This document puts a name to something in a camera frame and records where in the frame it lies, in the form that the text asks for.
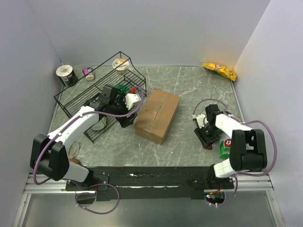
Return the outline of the brown cardboard express box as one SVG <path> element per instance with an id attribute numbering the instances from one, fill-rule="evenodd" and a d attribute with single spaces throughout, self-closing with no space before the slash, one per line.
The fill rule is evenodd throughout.
<path id="1" fill-rule="evenodd" d="M 163 144 L 179 102 L 179 96 L 159 89 L 153 90 L 135 123 L 136 135 Z"/>

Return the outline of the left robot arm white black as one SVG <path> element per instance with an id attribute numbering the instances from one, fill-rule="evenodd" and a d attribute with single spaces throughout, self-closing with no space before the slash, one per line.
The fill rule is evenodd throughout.
<path id="1" fill-rule="evenodd" d="M 145 91 L 140 86 L 125 93 L 118 87 L 105 85 L 60 128 L 47 135 L 38 134 L 33 140 L 30 159 L 34 183 L 42 184 L 36 175 L 43 174 L 48 180 L 76 181 L 81 189 L 89 190 L 94 184 L 93 171 L 70 161 L 68 153 L 71 146 L 106 116 L 114 117 L 123 128 L 132 125 L 144 95 Z"/>

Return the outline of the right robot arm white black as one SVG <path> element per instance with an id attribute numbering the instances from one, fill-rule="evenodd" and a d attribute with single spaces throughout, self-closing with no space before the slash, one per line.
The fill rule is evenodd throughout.
<path id="1" fill-rule="evenodd" d="M 212 144 L 226 134 L 231 140 L 229 157 L 212 167 L 207 176 L 207 184 L 218 188 L 223 178 L 247 171 L 261 171 L 267 166 L 267 151 L 264 132 L 243 125 L 219 110 L 217 104 L 205 108 L 205 114 L 192 114 L 197 128 L 195 134 L 203 148 L 212 149 Z"/>

